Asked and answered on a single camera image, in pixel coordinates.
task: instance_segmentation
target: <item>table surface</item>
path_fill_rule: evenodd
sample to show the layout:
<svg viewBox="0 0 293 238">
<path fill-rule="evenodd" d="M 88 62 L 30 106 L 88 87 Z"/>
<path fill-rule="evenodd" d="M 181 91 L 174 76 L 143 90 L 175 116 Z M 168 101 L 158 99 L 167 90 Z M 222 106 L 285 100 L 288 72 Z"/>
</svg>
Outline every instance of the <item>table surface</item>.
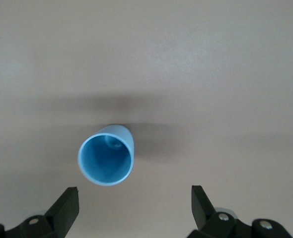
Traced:
<svg viewBox="0 0 293 238">
<path fill-rule="evenodd" d="M 77 152 L 112 123 L 135 164 L 102 187 Z M 293 1 L 0 0 L 0 223 L 77 186 L 67 238 L 184 238 L 199 184 L 293 236 Z"/>
</svg>

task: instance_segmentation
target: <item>blue cup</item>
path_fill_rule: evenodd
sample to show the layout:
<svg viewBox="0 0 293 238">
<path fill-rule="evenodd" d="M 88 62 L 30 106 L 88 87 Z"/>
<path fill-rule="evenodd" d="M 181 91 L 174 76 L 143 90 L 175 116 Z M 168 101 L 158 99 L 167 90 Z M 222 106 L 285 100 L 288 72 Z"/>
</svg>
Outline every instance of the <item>blue cup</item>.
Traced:
<svg viewBox="0 0 293 238">
<path fill-rule="evenodd" d="M 134 161 L 134 142 L 122 125 L 109 125 L 83 142 L 78 152 L 81 172 L 91 182 L 116 185 L 130 174 Z"/>
</svg>

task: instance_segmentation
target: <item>screw head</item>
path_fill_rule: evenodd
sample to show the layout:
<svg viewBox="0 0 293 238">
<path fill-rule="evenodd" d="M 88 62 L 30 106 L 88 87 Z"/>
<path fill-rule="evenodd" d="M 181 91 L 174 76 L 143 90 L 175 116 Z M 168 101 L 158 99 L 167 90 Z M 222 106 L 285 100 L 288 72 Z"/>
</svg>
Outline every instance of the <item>screw head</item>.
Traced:
<svg viewBox="0 0 293 238">
<path fill-rule="evenodd" d="M 267 221 L 261 221 L 261 222 L 260 222 L 260 225 L 261 225 L 263 228 L 265 228 L 265 229 L 268 229 L 268 230 L 272 229 L 272 226 L 271 226 L 270 222 L 267 222 Z"/>
<path fill-rule="evenodd" d="M 218 215 L 218 217 L 219 217 L 222 221 L 228 221 L 228 220 L 229 220 L 228 215 L 226 215 L 225 213 L 220 213 L 220 214 Z"/>
</svg>

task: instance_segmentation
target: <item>screw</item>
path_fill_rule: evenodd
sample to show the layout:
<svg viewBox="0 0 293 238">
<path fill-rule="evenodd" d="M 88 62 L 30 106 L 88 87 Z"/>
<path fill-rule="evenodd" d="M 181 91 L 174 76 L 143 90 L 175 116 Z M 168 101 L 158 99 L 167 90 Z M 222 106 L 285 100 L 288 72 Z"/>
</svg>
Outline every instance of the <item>screw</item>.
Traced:
<svg viewBox="0 0 293 238">
<path fill-rule="evenodd" d="M 222 220 L 222 221 L 228 221 L 229 217 L 225 214 L 225 213 L 220 213 L 218 215 L 218 217 Z"/>
<path fill-rule="evenodd" d="M 271 224 L 270 224 L 269 222 L 267 222 L 267 221 L 261 221 L 261 222 L 260 222 L 260 225 L 261 225 L 263 228 L 265 228 L 265 229 L 268 229 L 268 230 L 272 229 Z"/>
</svg>

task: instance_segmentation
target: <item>light blue plastic cup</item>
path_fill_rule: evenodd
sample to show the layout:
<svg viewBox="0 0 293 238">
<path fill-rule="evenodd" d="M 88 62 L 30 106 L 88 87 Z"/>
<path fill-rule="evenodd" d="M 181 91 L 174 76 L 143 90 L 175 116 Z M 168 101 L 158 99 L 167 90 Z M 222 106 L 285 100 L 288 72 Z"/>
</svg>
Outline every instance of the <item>light blue plastic cup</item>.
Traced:
<svg viewBox="0 0 293 238">
<path fill-rule="evenodd" d="M 91 182 L 116 185 L 130 174 L 134 162 L 134 142 L 122 125 L 109 125 L 83 142 L 78 152 L 81 172 Z"/>
</svg>

